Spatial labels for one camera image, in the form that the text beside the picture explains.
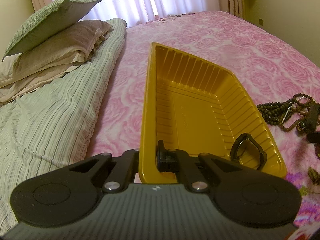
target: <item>beige wall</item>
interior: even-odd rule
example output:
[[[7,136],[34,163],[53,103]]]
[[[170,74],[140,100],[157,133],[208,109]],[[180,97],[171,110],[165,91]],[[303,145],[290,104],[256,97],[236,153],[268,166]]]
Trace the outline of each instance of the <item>beige wall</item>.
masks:
[[[17,29],[34,12],[31,0],[0,0],[0,58]]]
[[[246,0],[246,19],[320,67],[320,0]]]

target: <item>stack of pillows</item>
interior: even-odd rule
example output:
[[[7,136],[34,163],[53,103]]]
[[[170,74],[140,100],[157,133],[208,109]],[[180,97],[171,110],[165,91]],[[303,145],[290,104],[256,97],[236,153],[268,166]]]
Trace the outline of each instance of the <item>stack of pillows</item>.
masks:
[[[94,56],[111,25],[83,18],[101,0],[55,0],[31,15],[0,63],[0,105],[62,77]]]

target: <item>tray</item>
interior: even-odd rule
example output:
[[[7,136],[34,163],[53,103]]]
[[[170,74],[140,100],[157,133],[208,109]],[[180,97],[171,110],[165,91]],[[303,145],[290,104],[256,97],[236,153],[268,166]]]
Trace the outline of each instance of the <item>tray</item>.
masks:
[[[236,138],[250,133],[267,153],[262,171],[278,177],[287,173],[267,124],[244,87],[229,70],[159,43],[150,45],[144,98],[139,176],[143,183],[177,183],[173,173],[156,167],[156,145],[208,152],[230,160]],[[239,149],[240,163],[259,165],[259,154],[249,143]]]

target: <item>pink floral blanket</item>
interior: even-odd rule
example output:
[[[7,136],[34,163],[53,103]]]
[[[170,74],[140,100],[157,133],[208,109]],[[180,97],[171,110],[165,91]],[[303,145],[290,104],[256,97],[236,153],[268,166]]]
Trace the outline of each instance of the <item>pink floral blanket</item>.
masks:
[[[139,148],[153,41],[230,69],[256,104],[286,101],[296,93],[320,102],[320,69],[277,37],[225,12],[169,17],[127,29],[126,44],[110,78],[87,156],[102,152],[119,156]],[[286,179],[303,195],[296,225],[320,221],[320,186],[308,177],[309,167],[320,171],[315,146],[298,137],[295,129],[284,133],[272,126],[270,130],[288,169]]]

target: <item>black ring object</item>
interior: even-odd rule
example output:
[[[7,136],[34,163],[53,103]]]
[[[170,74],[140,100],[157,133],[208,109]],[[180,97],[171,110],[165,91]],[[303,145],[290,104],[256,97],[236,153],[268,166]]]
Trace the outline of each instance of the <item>black ring object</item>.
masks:
[[[231,151],[230,151],[230,158],[231,161],[239,163],[239,158],[243,155],[243,153],[239,156],[237,156],[238,150],[240,148],[240,146],[242,145],[242,143],[249,139],[252,144],[257,147],[257,149],[259,150],[259,155],[260,155],[260,165],[257,168],[258,171],[262,170],[263,166],[266,164],[267,162],[267,153],[262,149],[262,147],[252,138],[250,133],[243,133],[241,134],[236,141],[234,142]]]

